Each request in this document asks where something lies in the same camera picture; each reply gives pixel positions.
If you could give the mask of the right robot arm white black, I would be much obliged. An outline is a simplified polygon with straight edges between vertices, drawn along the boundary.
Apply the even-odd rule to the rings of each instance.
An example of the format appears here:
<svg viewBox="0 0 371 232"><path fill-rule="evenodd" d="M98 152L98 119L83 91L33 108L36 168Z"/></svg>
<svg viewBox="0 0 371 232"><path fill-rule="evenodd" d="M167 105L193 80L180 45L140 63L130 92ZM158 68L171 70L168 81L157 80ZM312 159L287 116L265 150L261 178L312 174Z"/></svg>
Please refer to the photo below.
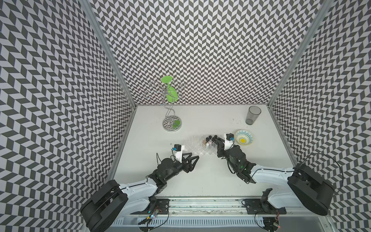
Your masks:
<svg viewBox="0 0 371 232"><path fill-rule="evenodd" d="M225 159L230 172L244 183L278 186L263 192L260 204L265 212L269 206L305 207L320 216L328 214L335 187L309 166L298 163L291 168L264 167L249 162L240 146L234 144L233 137L210 136L209 139L216 144L217 156Z"/></svg>

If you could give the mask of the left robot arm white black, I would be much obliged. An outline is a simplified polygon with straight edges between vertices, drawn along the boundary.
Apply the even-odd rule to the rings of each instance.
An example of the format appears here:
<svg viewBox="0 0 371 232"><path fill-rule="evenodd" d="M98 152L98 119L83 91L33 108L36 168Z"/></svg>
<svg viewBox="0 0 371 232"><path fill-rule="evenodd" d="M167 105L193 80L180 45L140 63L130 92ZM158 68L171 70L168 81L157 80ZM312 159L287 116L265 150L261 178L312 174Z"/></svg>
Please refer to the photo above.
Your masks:
<svg viewBox="0 0 371 232"><path fill-rule="evenodd" d="M117 218L145 211L168 180L181 172L192 172L199 158L192 153L182 154L181 160L165 158L144 180L131 184L109 180L80 208L86 227L91 232L104 232Z"/></svg>

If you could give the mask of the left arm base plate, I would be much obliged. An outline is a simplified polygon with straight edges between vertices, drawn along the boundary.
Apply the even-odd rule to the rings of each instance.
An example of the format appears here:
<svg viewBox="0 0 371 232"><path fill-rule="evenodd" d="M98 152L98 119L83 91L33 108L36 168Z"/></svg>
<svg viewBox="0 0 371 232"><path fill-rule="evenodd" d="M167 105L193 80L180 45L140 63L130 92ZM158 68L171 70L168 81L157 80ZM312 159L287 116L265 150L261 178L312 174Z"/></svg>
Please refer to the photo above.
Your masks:
<svg viewBox="0 0 371 232"><path fill-rule="evenodd" d="M159 210L160 215L167 215L169 212L170 199L156 199L151 201L147 208L143 211L137 212L138 215L149 215L154 213L155 210Z"/></svg>

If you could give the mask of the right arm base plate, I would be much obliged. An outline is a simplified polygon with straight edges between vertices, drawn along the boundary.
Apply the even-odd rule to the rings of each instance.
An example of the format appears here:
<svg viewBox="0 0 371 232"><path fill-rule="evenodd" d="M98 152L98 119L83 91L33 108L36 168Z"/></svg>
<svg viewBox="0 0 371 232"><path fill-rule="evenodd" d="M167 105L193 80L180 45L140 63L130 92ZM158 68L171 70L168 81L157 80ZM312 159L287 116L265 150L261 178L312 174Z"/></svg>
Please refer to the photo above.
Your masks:
<svg viewBox="0 0 371 232"><path fill-rule="evenodd" d="M261 202L259 199L243 199L241 201L248 215L267 214L267 215L286 215L285 207L274 208L268 201Z"/></svg>

